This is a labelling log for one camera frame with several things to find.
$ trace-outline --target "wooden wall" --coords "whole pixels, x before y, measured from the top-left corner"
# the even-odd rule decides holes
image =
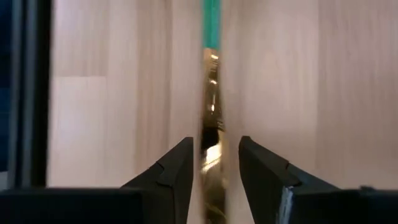
[[[119,187],[186,136],[198,151],[201,2],[54,4],[49,186]],[[199,193],[195,173],[190,223]]]
[[[229,220],[242,135],[341,188],[398,188],[398,1],[223,1]]]

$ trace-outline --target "black frame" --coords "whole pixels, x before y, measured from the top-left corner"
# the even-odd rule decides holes
[[[8,187],[45,187],[52,1],[12,4]]]

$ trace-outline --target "light wood panel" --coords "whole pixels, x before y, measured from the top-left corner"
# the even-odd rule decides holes
[[[252,223],[242,135],[338,187],[398,188],[397,15],[393,0],[223,2],[231,223]]]
[[[186,136],[198,150],[200,1],[56,0],[53,26],[49,186],[119,187]]]

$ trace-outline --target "black post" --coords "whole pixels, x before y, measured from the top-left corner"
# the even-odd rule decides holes
[[[13,0],[9,188],[45,187],[51,0]]]

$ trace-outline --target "wood grain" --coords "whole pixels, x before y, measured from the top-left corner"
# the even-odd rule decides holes
[[[200,1],[56,0],[53,26],[49,186],[119,187],[186,136],[198,151]]]
[[[238,141],[338,187],[398,187],[398,2],[224,1],[231,223],[252,223]]]

